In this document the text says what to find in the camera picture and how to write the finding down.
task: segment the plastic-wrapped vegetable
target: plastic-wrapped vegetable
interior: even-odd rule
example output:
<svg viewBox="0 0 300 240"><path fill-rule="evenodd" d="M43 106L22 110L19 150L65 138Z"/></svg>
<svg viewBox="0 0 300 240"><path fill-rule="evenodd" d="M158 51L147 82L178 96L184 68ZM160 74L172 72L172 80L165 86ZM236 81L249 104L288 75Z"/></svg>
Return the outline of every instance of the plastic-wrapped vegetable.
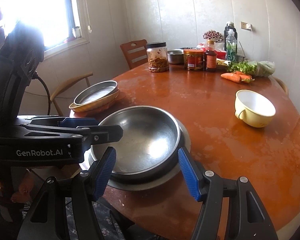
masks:
<svg viewBox="0 0 300 240"><path fill-rule="evenodd" d="M240 71L245 74L250 74L257 77L268 77L275 71L274 62L269 61L251 61L251 62L240 62L231 63L228 66L229 72Z"/></svg>

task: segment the screw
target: screw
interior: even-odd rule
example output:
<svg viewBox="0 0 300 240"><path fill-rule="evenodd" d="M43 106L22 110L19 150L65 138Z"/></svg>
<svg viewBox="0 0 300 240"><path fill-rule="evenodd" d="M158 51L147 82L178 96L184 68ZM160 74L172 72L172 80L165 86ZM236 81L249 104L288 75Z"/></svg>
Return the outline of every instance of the screw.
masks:
<svg viewBox="0 0 300 240"><path fill-rule="evenodd" d="M248 179L246 177L240 177L240 181L243 183L247 183Z"/></svg>
<svg viewBox="0 0 300 240"><path fill-rule="evenodd" d="M53 183L53 182L54 182L54 178L53 177L47 178L47 183Z"/></svg>
<svg viewBox="0 0 300 240"><path fill-rule="evenodd" d="M74 137L74 138L81 138L82 135L81 135L81 134L73 134L73 135L71 135L71 137Z"/></svg>
<svg viewBox="0 0 300 240"><path fill-rule="evenodd" d="M87 177L89 175L89 171L81 171L80 176L81 177Z"/></svg>
<svg viewBox="0 0 300 240"><path fill-rule="evenodd" d="M212 177L214 175L214 172L213 171L206 171L204 174L208 177Z"/></svg>

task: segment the wall outlet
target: wall outlet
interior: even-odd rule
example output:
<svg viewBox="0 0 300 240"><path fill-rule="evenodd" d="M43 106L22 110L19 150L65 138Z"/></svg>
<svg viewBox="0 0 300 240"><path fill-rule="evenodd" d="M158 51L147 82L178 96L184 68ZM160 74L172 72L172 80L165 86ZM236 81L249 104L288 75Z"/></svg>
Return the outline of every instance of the wall outlet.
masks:
<svg viewBox="0 0 300 240"><path fill-rule="evenodd" d="M250 23L240 22L240 27L244 30L252 31L252 25Z"/></svg>

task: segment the red-brown table top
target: red-brown table top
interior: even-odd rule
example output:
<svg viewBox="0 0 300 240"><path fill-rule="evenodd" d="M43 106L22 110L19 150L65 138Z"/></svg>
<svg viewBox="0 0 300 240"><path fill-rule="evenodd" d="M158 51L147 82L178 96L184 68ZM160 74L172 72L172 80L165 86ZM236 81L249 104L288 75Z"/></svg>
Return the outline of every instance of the red-brown table top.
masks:
<svg viewBox="0 0 300 240"><path fill-rule="evenodd" d="M300 116L279 84L256 78L237 84L220 73L188 72L171 65L152 73L148 64L114 78L126 96L107 115L136 105L157 106L180 120L191 138L191 155L223 178L246 176L279 230L300 212ZM249 89L267 97L276 115L265 128L253 128L234 115L235 93ZM188 192L181 172L150 190L128 192L107 187L104 197L143 228L168 239L189 239L201 203ZM223 238L228 201L224 199L219 227Z"/></svg>

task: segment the yellow mug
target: yellow mug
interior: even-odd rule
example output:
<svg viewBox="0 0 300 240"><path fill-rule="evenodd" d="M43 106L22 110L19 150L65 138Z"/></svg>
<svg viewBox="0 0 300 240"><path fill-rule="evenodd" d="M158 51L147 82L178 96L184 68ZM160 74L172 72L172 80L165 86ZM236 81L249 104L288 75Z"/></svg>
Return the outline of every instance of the yellow mug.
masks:
<svg viewBox="0 0 300 240"><path fill-rule="evenodd" d="M267 126L275 115L274 105L251 90L239 90L235 94L235 116L246 124L261 128Z"/></svg>

